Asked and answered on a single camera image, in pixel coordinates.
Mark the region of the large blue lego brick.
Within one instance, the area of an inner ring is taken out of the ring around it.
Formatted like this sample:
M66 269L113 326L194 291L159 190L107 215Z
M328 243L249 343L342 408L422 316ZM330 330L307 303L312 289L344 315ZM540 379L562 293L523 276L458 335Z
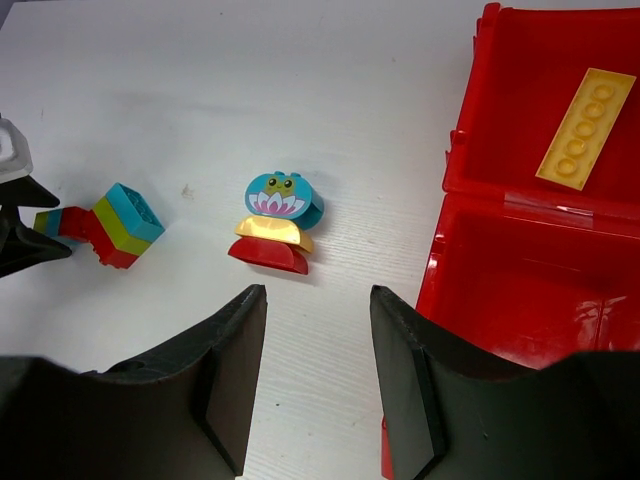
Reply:
M165 232L164 226L139 192L115 183L107 191L106 198L131 236L154 243Z

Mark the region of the large red lego brick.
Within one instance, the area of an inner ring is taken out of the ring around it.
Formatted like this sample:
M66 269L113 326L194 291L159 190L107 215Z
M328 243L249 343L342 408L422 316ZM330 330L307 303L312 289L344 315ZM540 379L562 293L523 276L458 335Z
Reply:
M86 230L89 243L101 264L117 269L129 269L140 257L117 250L92 210L86 219Z

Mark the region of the small blue lego brick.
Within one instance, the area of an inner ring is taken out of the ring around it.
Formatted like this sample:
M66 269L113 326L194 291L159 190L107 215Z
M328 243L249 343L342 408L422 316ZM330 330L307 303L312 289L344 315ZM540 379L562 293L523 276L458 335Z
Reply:
M54 209L47 212L45 234L48 237L56 238L59 236L62 215L62 209Z

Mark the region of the small red lego brick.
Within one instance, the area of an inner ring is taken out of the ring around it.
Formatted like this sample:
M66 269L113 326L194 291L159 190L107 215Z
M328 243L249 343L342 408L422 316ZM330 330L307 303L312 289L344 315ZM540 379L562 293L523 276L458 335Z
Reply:
M89 210L77 206L63 208L61 210L58 235L75 242L87 243L86 219L89 213Z

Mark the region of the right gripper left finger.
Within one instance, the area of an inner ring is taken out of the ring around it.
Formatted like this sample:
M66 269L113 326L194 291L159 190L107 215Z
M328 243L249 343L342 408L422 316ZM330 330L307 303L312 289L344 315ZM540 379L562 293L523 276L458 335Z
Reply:
M266 329L251 285L104 372L1 360L5 479L234 479L244 472Z

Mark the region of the yellow lego plate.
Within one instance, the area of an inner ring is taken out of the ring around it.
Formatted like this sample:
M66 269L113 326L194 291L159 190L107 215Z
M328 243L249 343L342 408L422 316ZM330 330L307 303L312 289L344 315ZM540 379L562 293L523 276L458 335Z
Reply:
M636 77L589 68L537 169L536 177L581 191Z

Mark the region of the small green lego brick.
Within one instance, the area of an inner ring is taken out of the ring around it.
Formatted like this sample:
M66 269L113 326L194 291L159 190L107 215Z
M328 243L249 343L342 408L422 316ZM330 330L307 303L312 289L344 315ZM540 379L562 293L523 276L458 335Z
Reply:
M37 213L33 223L33 230L43 235L46 235L45 228L46 228L47 212L48 211Z

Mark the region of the large green lego brick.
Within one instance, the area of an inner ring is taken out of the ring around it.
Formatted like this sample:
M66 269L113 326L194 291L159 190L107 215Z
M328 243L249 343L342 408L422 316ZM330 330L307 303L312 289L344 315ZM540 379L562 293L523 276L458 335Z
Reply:
M135 256L141 256L151 243L132 236L126 230L119 216L105 196L103 196L92 208L101 226L109 236L117 250Z

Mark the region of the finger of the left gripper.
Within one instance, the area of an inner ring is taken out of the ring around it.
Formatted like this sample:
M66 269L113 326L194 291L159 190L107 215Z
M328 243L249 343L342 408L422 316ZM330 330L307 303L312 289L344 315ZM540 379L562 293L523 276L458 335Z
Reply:
M1 222L1 277L71 255L66 245L21 223Z
M0 205L55 208L60 200L30 175L0 184Z

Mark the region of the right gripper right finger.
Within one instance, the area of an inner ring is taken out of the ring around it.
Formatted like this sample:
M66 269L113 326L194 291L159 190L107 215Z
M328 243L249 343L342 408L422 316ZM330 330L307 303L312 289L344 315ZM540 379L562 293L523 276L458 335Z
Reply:
M489 353L374 286L371 332L397 479L635 479L639 356L540 370Z

